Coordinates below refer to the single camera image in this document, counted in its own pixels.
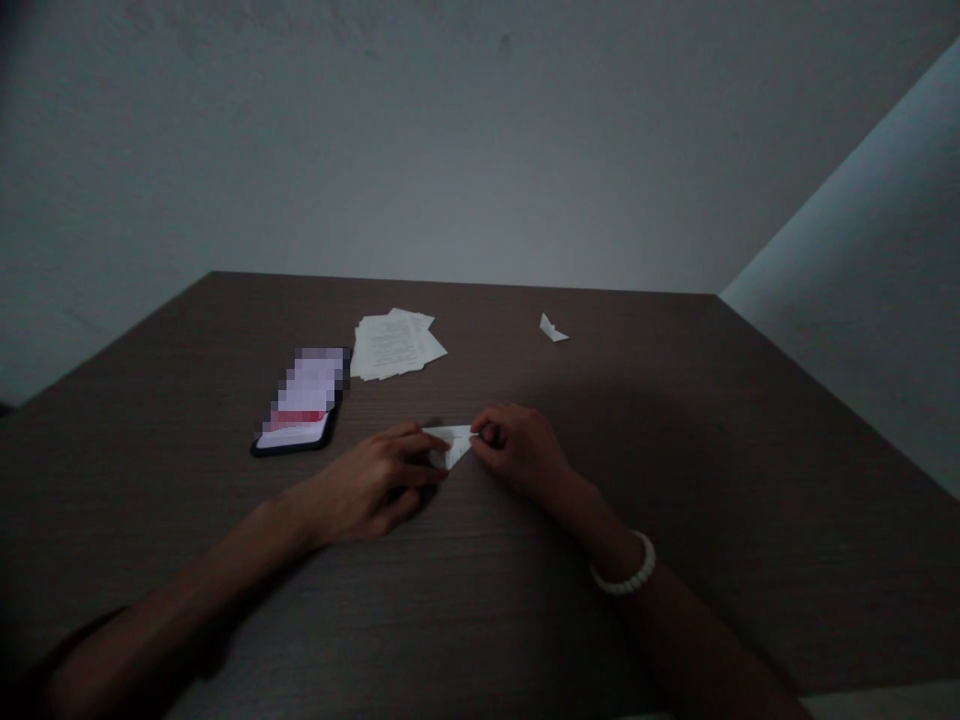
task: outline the person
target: person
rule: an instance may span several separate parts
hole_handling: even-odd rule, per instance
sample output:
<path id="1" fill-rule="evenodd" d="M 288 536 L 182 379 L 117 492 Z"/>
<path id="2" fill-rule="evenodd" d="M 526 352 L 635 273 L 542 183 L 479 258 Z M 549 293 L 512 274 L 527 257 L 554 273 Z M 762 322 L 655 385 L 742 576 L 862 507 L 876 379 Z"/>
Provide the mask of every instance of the person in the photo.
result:
<path id="1" fill-rule="evenodd" d="M 649 568 L 652 546 L 570 466 L 543 415 L 519 405 L 488 407 L 471 430 L 480 461 L 579 540 L 601 583 Z M 418 488 L 447 478 L 422 462 L 444 449 L 416 423 L 402 423 L 267 500 L 167 584 L 60 657 L 38 686 L 45 712 L 64 720 L 104 716 L 264 578 L 320 548 L 387 535 L 416 512 Z M 810 717 L 661 559 L 642 587 L 617 602 L 677 716 Z"/>

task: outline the smartphone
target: smartphone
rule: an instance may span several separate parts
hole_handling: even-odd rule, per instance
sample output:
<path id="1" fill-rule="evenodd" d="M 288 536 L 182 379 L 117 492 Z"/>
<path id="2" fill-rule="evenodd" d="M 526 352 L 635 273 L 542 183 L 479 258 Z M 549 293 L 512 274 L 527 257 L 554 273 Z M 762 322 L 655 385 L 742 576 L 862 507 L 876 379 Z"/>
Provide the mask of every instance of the smartphone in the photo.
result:
<path id="1" fill-rule="evenodd" d="M 350 377 L 350 348 L 300 348 L 281 381 L 270 415 L 254 432 L 256 457 L 319 450 L 333 437 Z"/>

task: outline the pixelated screen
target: pixelated screen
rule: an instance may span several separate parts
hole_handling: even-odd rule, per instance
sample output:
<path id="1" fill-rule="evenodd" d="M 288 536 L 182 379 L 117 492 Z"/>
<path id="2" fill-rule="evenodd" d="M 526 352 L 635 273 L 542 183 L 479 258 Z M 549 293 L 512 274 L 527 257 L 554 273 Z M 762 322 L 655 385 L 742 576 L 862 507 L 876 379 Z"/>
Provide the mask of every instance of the pixelated screen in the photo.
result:
<path id="1" fill-rule="evenodd" d="M 258 448 L 313 443 L 323 437 L 343 390 L 346 353 L 344 348 L 297 349 L 293 367 L 270 403 L 270 417 L 258 429 Z"/>

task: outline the white wall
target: white wall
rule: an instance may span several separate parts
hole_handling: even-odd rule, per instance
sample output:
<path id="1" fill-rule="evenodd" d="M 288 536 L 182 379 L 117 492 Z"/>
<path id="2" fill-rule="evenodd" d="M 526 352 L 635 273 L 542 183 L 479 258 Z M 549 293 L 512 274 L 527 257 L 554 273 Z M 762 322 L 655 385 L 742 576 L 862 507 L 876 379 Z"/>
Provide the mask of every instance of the white wall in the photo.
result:
<path id="1" fill-rule="evenodd" d="M 721 297 L 960 498 L 960 41 Z"/>
<path id="2" fill-rule="evenodd" d="M 717 292 L 953 0 L 51 0 L 0 106 L 0 399 L 210 269 Z"/>

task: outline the stack of paper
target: stack of paper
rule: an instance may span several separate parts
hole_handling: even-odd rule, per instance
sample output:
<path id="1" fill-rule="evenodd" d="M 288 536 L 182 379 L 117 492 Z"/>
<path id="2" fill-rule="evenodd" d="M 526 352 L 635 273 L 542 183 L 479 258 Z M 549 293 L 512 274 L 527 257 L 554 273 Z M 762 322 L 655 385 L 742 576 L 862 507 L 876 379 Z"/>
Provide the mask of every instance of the stack of paper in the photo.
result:
<path id="1" fill-rule="evenodd" d="M 350 377 L 385 380 L 447 354 L 430 332 L 433 318 L 394 308 L 387 315 L 368 315 L 354 331 L 356 343 Z"/>
<path id="2" fill-rule="evenodd" d="M 470 449 L 470 426 L 469 425 L 447 425 L 438 428 L 424 428 L 423 431 L 441 440 L 445 440 L 450 449 L 445 453 L 431 451 L 430 463 L 434 467 L 450 470 L 457 464 L 457 460 L 467 454 Z"/>

